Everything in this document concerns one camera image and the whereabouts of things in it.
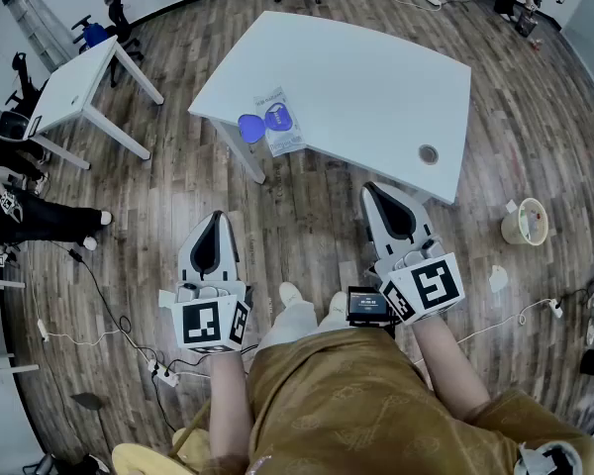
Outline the blue round packet lid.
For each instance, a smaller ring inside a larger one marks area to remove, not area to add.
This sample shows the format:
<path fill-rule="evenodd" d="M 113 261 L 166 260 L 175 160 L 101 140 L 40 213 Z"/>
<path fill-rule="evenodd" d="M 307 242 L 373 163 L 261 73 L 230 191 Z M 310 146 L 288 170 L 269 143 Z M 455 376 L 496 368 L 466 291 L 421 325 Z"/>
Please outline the blue round packet lid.
<path fill-rule="evenodd" d="M 257 143 L 265 137 L 265 121 L 257 115 L 244 114 L 239 116 L 238 127 L 245 143 Z"/>

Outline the person's mustard shirt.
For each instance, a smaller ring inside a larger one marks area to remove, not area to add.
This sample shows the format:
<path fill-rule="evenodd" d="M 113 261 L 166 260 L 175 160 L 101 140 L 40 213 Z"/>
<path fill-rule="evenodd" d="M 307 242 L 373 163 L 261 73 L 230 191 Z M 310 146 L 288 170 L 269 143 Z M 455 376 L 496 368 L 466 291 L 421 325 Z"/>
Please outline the person's mustard shirt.
<path fill-rule="evenodd" d="M 378 329 L 310 335 L 260 350 L 248 376 L 252 430 L 242 454 L 201 475 L 594 475 L 594 438 L 520 391 L 464 419 Z"/>

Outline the wooden stick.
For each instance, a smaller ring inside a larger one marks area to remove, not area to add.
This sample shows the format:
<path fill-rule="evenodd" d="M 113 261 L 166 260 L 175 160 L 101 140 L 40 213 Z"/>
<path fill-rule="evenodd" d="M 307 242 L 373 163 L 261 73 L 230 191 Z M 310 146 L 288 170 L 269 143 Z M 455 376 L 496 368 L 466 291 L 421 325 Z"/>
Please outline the wooden stick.
<path fill-rule="evenodd" d="M 191 423 L 185 428 L 183 433 L 180 434 L 178 437 L 172 438 L 173 444 L 172 444 L 171 449 L 168 452 L 168 456 L 170 458 L 175 458 L 178 456 L 178 453 L 179 453 L 180 449 L 182 448 L 182 446 L 184 445 L 184 443 L 186 442 L 187 438 L 191 435 L 193 430 L 195 430 L 199 426 L 199 424 L 202 422 L 204 416 L 208 414 L 208 412 L 210 410 L 210 406 L 211 406 L 211 400 L 208 399 L 203 404 L 203 406 L 200 408 L 200 410 L 196 413 L 196 415 L 192 419 Z"/>

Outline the aluminium ladder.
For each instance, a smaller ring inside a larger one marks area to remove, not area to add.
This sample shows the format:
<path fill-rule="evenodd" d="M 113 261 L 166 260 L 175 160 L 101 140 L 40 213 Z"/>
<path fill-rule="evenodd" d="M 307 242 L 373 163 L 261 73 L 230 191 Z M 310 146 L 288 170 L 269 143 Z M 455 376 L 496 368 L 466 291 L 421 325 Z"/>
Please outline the aluminium ladder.
<path fill-rule="evenodd" d="M 43 0 L 2 0 L 49 72 L 79 55 L 70 30 Z"/>

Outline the person's left beige shoe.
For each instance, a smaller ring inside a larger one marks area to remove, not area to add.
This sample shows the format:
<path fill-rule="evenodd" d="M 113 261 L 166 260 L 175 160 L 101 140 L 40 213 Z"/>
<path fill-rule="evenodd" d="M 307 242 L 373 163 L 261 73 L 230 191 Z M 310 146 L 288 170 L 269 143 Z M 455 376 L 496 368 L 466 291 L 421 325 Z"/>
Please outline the person's left beige shoe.
<path fill-rule="evenodd" d="M 298 288 L 290 282 L 282 282 L 280 284 L 279 296 L 285 308 L 297 305 L 303 301 L 303 296 Z"/>

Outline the person's left forearm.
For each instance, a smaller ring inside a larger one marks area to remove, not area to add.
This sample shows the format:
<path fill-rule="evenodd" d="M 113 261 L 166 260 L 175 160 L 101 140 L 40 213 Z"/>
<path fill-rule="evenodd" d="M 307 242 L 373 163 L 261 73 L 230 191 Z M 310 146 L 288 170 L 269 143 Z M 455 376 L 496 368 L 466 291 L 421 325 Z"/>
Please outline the person's left forearm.
<path fill-rule="evenodd" d="M 210 451 L 214 459 L 248 468 L 253 416 L 242 356 L 232 351 L 209 357 Z"/>

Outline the person's light trousers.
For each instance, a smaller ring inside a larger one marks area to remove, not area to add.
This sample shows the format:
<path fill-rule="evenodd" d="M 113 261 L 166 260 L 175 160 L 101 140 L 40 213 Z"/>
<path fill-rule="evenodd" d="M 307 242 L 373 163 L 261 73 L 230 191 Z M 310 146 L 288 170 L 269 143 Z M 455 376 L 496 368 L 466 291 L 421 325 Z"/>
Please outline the person's light trousers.
<path fill-rule="evenodd" d="M 315 307 L 307 301 L 298 301 L 286 307 L 275 319 L 270 331 L 263 337 L 257 349 L 295 342 L 303 337 L 351 329 L 346 315 L 328 313 L 319 323 Z"/>

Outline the black screen device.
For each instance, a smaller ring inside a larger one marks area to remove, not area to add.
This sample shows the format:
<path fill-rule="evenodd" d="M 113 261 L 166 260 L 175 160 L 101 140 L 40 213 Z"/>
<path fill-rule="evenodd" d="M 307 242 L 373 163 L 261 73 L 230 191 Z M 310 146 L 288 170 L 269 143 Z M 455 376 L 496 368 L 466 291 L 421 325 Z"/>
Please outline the black screen device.
<path fill-rule="evenodd" d="M 346 320 L 354 327 L 382 327 L 390 322 L 390 307 L 373 287 L 349 286 Z"/>

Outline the white table leg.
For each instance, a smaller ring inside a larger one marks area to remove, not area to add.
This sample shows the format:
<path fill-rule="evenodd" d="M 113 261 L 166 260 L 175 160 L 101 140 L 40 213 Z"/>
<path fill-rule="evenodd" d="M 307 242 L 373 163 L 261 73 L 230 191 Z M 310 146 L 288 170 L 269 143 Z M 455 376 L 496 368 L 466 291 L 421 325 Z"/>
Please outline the white table leg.
<path fill-rule="evenodd" d="M 253 156 L 248 145 L 243 140 L 239 127 L 216 119 L 211 119 L 210 122 L 216 129 L 218 136 L 227 144 L 231 152 L 242 163 L 250 177 L 256 183 L 263 184 L 265 181 L 265 174 L 262 171 L 259 162 Z"/>

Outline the blue office chair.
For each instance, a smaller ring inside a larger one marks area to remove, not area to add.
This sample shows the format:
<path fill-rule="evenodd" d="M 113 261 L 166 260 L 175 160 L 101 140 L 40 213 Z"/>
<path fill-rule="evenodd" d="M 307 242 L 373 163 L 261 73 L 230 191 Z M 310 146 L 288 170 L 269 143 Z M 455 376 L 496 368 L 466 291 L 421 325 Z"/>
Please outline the blue office chair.
<path fill-rule="evenodd" d="M 71 27 L 72 31 L 78 27 L 82 28 L 81 34 L 72 41 L 75 45 L 84 41 L 84 44 L 79 47 L 79 53 L 84 53 L 89 48 L 93 48 L 115 35 L 114 26 L 103 27 L 99 23 L 91 23 L 90 18 L 91 16 L 87 15 Z"/>

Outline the dark dustpan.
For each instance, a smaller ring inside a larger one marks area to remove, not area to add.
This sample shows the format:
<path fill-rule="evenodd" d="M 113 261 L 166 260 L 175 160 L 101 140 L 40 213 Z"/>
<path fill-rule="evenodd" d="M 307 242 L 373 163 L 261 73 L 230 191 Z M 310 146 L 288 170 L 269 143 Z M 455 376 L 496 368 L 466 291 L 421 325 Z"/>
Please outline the dark dustpan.
<path fill-rule="evenodd" d="M 102 400 L 95 394 L 84 392 L 71 395 L 70 398 L 84 409 L 99 412 L 103 408 Z"/>

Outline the person's right forearm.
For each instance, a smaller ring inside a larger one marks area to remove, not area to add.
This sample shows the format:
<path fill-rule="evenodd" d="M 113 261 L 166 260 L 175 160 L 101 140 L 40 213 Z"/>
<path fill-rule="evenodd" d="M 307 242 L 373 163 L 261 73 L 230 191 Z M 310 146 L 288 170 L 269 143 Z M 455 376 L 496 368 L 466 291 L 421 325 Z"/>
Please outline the person's right forearm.
<path fill-rule="evenodd" d="M 445 321 L 432 316 L 412 324 L 412 331 L 435 394 L 455 418 L 472 423 L 491 398 Z"/>

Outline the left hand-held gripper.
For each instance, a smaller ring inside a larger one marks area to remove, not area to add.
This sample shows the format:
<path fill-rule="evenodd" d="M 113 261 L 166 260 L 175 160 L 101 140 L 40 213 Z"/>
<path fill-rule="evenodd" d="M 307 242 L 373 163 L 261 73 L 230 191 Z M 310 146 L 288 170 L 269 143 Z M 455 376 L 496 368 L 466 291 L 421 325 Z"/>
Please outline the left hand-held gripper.
<path fill-rule="evenodd" d="M 160 290 L 158 305 L 171 313 L 179 347 L 200 354 L 240 351 L 251 306 L 248 287 L 238 278 L 240 262 L 229 218 L 216 211 L 193 228 L 178 252 L 174 292 Z"/>

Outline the white side table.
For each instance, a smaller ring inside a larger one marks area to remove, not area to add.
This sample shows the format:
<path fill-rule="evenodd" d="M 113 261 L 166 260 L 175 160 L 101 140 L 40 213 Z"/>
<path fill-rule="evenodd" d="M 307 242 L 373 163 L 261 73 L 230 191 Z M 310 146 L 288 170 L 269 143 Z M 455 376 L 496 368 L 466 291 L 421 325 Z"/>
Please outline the white side table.
<path fill-rule="evenodd" d="M 73 165 L 88 170 L 91 167 L 89 162 L 43 136 L 44 132 L 60 124 L 83 117 L 139 158 L 150 159 L 150 152 L 146 148 L 107 119 L 92 104 L 104 73 L 114 59 L 119 60 L 155 104 L 161 105 L 164 102 L 163 96 L 118 44 L 117 39 L 112 37 L 75 57 L 51 74 L 24 132 L 24 138 L 40 144 Z"/>

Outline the white wet wipe pack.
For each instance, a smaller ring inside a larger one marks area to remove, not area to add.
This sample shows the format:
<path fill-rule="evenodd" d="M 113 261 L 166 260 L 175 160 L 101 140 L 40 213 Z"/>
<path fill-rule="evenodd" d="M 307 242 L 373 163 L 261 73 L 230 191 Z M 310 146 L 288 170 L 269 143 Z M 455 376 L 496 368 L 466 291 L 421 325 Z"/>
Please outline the white wet wipe pack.
<path fill-rule="evenodd" d="M 254 98 L 256 115 L 264 123 L 265 139 L 273 157 L 306 147 L 302 130 L 281 87 Z"/>

